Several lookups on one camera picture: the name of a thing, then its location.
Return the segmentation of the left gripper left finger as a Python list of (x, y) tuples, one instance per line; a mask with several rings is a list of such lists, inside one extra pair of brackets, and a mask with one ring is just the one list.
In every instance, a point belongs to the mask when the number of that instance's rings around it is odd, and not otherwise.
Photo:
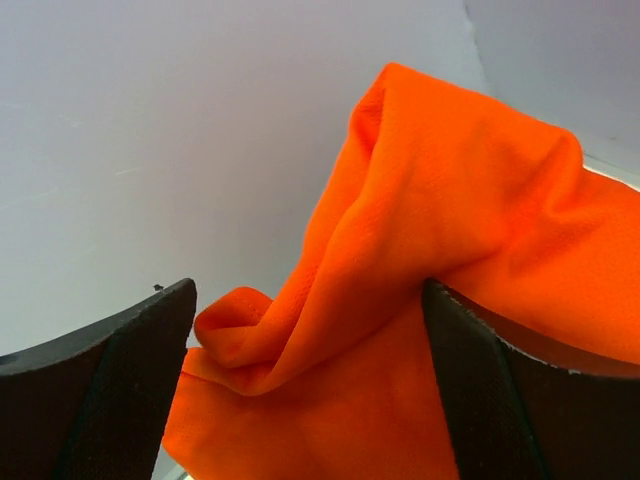
[(196, 309), (191, 279), (1, 358), (4, 479), (149, 479)]

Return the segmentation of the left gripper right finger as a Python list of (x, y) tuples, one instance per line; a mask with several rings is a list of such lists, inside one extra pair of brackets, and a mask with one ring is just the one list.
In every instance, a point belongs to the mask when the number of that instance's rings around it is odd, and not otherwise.
[(638, 478), (638, 366), (553, 340), (435, 280), (422, 311), (460, 478)]

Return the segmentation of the orange t shirt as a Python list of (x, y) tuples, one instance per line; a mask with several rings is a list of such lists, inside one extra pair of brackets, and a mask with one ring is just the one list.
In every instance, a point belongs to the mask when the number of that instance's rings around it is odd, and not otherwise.
[(165, 428), (196, 479), (454, 479), (421, 291), (639, 359), (639, 195), (578, 140), (390, 64), (275, 298), (203, 310)]

